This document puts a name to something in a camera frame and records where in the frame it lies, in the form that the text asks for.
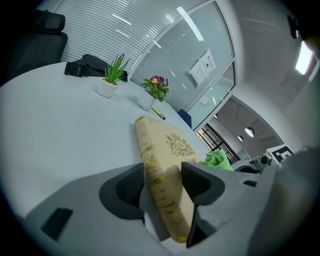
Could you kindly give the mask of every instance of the book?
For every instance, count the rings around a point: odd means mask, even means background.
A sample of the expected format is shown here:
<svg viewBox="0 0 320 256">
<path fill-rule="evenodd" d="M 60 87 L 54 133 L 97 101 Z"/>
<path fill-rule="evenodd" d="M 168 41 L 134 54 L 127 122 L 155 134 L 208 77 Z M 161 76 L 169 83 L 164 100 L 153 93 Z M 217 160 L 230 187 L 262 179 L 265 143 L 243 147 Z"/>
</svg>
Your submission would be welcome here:
<svg viewBox="0 0 320 256">
<path fill-rule="evenodd" d="M 184 133 L 148 116 L 135 121 L 135 132 L 153 200 L 166 229 L 177 243 L 190 233 L 194 204 L 181 181 L 181 162 L 201 159 Z"/>
</svg>

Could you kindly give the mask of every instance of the green cloth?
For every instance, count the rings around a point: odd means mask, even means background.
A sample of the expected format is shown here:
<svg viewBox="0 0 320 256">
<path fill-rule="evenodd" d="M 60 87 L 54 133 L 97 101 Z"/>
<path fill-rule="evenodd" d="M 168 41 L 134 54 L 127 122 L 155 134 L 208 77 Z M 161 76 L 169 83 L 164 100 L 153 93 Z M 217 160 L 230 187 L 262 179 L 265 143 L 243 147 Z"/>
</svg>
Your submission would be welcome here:
<svg viewBox="0 0 320 256">
<path fill-rule="evenodd" d="M 213 152 L 210 151 L 206 154 L 205 162 L 200 161 L 199 164 L 227 171 L 233 171 L 227 155 L 222 149 Z"/>
</svg>

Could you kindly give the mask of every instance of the black chair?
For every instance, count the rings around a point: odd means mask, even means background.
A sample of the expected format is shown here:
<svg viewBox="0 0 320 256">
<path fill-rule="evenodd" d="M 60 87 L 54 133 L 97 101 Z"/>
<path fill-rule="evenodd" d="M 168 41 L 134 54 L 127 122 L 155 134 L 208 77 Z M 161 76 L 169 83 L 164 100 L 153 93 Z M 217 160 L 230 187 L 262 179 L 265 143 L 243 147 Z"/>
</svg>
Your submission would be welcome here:
<svg viewBox="0 0 320 256">
<path fill-rule="evenodd" d="M 64 15 L 35 10 L 27 32 L 18 37 L 8 62 L 1 65 L 6 69 L 4 82 L 30 70 L 61 62 L 68 41 L 68 36 L 61 32 L 65 23 Z"/>
</svg>

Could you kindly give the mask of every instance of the yellow pen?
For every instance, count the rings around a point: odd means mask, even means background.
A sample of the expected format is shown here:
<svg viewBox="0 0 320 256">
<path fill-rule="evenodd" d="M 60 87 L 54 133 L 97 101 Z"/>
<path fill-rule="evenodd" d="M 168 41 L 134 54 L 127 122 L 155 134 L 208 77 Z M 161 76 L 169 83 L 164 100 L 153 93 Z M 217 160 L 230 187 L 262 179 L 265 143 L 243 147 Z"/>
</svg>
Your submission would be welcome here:
<svg viewBox="0 0 320 256">
<path fill-rule="evenodd" d="M 166 118 L 162 114 L 160 114 L 158 111 L 156 111 L 154 108 L 152 108 L 152 110 L 156 112 L 158 116 L 161 117 L 163 120 L 166 120 Z"/>
</svg>

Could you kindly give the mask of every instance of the flower pot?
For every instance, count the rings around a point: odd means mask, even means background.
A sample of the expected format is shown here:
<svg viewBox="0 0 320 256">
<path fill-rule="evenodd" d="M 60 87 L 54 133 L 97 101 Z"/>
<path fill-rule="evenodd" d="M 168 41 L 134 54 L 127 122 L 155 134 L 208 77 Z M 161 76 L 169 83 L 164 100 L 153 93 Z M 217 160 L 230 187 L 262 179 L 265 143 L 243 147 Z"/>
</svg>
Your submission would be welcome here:
<svg viewBox="0 0 320 256">
<path fill-rule="evenodd" d="M 152 97 L 147 91 L 143 91 L 138 98 L 138 104 L 144 110 L 150 110 L 155 103 L 156 98 Z"/>
<path fill-rule="evenodd" d="M 98 94 L 103 97 L 110 98 L 114 94 L 117 87 L 118 85 L 113 85 L 112 83 L 106 82 L 105 78 L 100 78 L 98 84 Z"/>
</svg>

